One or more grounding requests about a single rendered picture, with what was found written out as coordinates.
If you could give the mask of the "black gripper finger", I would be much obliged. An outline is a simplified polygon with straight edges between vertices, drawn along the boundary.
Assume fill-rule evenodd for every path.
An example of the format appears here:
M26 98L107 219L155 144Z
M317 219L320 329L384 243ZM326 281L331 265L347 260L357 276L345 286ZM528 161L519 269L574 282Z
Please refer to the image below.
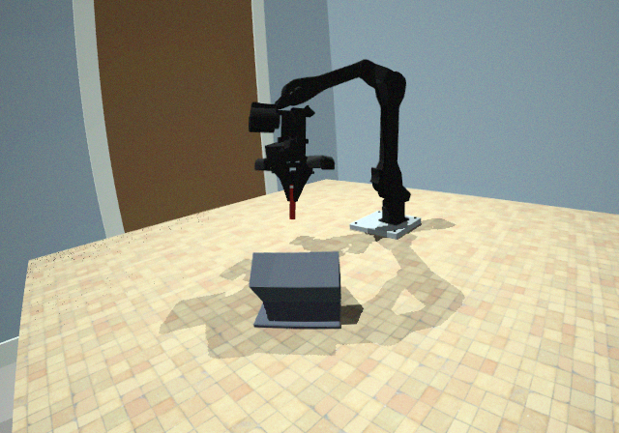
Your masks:
M293 176L293 200L297 202L303 188L308 181L311 174L314 174L314 171L306 171L306 170L290 170Z
M293 176L291 172L290 171L271 171L271 172L275 173L279 177L285 196L286 196L286 199L289 202L289 190L290 190L289 186L293 185Z

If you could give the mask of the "grey-blue square panel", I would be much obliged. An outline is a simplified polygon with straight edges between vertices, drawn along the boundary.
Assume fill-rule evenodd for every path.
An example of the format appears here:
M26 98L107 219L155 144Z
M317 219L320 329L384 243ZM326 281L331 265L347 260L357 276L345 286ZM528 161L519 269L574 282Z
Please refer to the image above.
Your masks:
M339 251L253 252L249 288L263 301L255 328L339 329Z

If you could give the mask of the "red peg with white band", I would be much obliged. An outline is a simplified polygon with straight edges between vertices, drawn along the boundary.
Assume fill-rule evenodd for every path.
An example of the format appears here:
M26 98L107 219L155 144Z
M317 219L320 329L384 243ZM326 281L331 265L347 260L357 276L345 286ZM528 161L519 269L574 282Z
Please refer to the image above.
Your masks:
M296 202L293 200L293 185L290 185L289 188L289 219L296 219Z

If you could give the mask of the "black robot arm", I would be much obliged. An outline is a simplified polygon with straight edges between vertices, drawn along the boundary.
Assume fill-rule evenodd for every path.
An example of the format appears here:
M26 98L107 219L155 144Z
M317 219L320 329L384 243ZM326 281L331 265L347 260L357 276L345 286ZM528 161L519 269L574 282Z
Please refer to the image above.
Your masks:
M405 202L411 195L402 185L398 166L398 114L406 90L406 79L400 72L363 59L319 76L293 79L282 87L281 96L275 104L251 103L249 132L270 133L278 130L281 115L281 133L306 133L306 117L315 114L308 105L305 108L292 107L291 110L279 109L309 101L325 89L358 77L375 89L381 106L379 162L376 168L372 167L370 179L379 197L384 198L382 218L378 221L398 225L409 219L405 216ZM266 145L265 150L267 160L283 160L293 155L294 158L301 157L301 146L296 135L292 139Z

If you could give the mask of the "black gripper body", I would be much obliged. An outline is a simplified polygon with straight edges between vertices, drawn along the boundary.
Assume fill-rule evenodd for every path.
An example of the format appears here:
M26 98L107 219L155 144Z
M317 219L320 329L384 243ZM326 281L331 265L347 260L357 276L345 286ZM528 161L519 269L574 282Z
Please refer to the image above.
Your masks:
M312 171L313 168L321 168L322 170L335 169L335 161L332 157L317 155L306 156L306 144L309 140L306 139L306 134L297 131L286 131L278 137L278 142L292 139L292 136L298 136L301 146L301 157L294 158L294 155L283 160L275 159L257 159L254 164L255 170L266 171L290 171L290 167L296 167L296 170ZM299 161L299 162L296 162Z

